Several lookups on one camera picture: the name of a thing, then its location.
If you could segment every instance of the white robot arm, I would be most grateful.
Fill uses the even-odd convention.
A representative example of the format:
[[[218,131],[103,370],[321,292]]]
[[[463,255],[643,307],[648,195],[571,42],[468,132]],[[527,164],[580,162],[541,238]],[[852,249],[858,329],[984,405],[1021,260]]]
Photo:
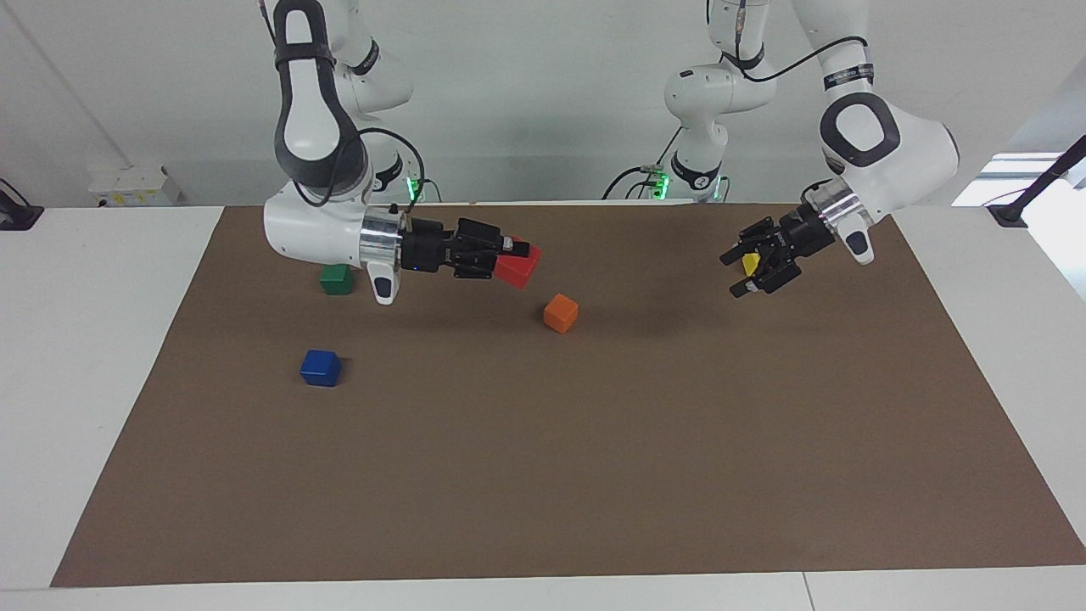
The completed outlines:
[[[692,68],[693,77],[683,76],[691,72],[684,71],[669,84],[667,96],[672,101],[668,107],[686,127],[683,131],[691,131],[685,139],[680,136],[672,157],[672,170],[683,181],[687,181],[683,171],[689,169],[709,171],[705,176],[719,174],[711,162],[723,157],[727,138],[716,138],[717,148],[710,155],[709,147],[704,144],[711,139],[706,137],[704,116],[718,110],[748,110],[754,107],[752,103],[761,105],[768,101],[762,101],[765,96],[772,96],[772,89],[755,89],[771,85],[778,76],[767,76],[772,71],[765,67],[761,59],[761,31],[769,3],[770,0],[714,0],[712,21],[725,25],[718,28],[710,24],[710,31],[714,42],[724,52],[725,62],[719,69],[731,78],[721,79],[723,86],[711,87],[709,76]],[[799,276],[797,257],[815,254],[836,238],[845,242],[859,263],[871,263],[874,250],[868,227],[896,209],[921,201],[958,170],[958,147],[945,125],[913,116],[873,92],[874,65],[866,41],[868,0],[797,0],[794,4],[822,66],[829,107],[819,129],[826,163],[836,176],[805,191],[799,207],[779,224],[766,218],[740,233],[738,243],[721,260],[730,265],[744,254],[756,252],[760,263],[750,277],[732,287],[736,296],[781,288]],[[724,34],[727,29],[732,33]],[[738,61],[735,49],[740,52]],[[690,82],[685,87],[691,91],[677,85],[683,81]],[[747,91],[758,91],[761,97]],[[677,93],[679,100],[695,102],[675,103],[672,96]],[[709,126],[723,132],[716,117]],[[711,192],[709,186],[697,189],[704,183],[705,180],[692,183],[695,195]]]
[[[372,191],[389,191],[401,176],[409,179],[414,169],[421,177],[425,169],[421,157],[414,168],[404,162],[388,141],[401,137],[369,115],[405,103],[414,88],[370,36],[357,0],[278,0],[272,30],[282,90],[276,158],[291,178],[264,206],[265,234],[276,252],[365,268],[386,305],[396,297],[402,267],[432,272],[447,265],[459,278],[490,278],[498,255],[528,255],[527,242],[491,225],[460,218],[445,230],[438,221],[413,220],[411,206],[369,205]],[[384,138],[375,142],[375,156],[365,133]]]

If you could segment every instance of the cube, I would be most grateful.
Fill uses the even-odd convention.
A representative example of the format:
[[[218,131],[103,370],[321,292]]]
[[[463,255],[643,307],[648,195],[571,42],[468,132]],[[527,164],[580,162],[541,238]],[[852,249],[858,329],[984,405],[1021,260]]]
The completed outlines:
[[[578,310],[577,301],[559,292],[543,311],[543,322],[546,327],[565,335],[577,322]]]
[[[336,353],[310,351],[302,361],[302,380],[310,386],[333,387],[339,382],[342,365]]]
[[[320,270],[320,287],[325,289],[325,294],[351,294],[354,271],[350,265],[326,265]]]
[[[522,241],[516,236],[514,236],[513,239]],[[531,246],[527,257],[503,254],[497,257],[497,265],[494,266],[494,275],[500,279],[522,289],[528,285],[528,280],[531,279],[532,272],[535,271],[535,265],[539,264],[540,256],[542,255],[543,251],[534,245]]]

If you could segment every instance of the black bracket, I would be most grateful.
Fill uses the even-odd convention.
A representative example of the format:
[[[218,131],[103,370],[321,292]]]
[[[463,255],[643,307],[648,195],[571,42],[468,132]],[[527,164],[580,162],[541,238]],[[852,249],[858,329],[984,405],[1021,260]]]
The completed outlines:
[[[0,220],[0,231],[26,231],[41,218],[45,211],[40,205],[17,204],[0,190],[0,212],[11,216],[11,220]]]
[[[1025,220],[1022,219],[1022,211],[1016,209],[1013,204],[989,205],[988,212],[992,213],[992,217],[996,219],[996,222],[999,222],[1000,227],[1013,229],[1030,228],[1030,225],[1026,225]]]

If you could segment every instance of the white table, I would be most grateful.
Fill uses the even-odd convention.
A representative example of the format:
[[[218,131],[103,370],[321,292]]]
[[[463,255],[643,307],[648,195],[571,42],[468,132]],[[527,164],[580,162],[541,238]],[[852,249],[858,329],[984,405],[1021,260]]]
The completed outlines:
[[[49,209],[0,233],[0,609],[1086,609],[1084,567],[48,590],[220,213]],[[1084,538],[1086,304],[983,209],[896,218]]]

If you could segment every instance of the white wall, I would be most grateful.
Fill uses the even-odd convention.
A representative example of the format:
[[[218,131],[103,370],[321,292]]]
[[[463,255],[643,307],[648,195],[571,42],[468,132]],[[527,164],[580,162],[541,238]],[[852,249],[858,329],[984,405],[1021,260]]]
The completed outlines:
[[[1086,133],[1086,59],[1007,144],[1007,152],[1060,152]]]
[[[262,202],[283,177],[272,151],[277,79],[254,4],[0,0],[0,171],[41,203],[74,205],[86,203],[86,163],[123,156],[165,164],[193,203]],[[419,144],[446,199],[598,196],[619,170],[654,161],[673,131],[662,104],[670,72],[717,56],[699,0],[363,4],[417,82],[412,102],[384,118]],[[9,40],[5,5],[59,76],[31,76],[10,52],[33,44]],[[949,203],[1086,54],[1086,22],[1068,18],[1078,12],[1079,0],[872,0],[879,90],[948,123],[962,147],[961,175],[937,202]],[[778,0],[771,17],[775,63],[809,51],[791,3]],[[28,78],[39,81],[11,85]],[[70,84],[89,116],[53,99],[64,87],[51,81]],[[732,200],[792,201],[824,177],[823,107],[812,63],[768,107],[729,119]]]

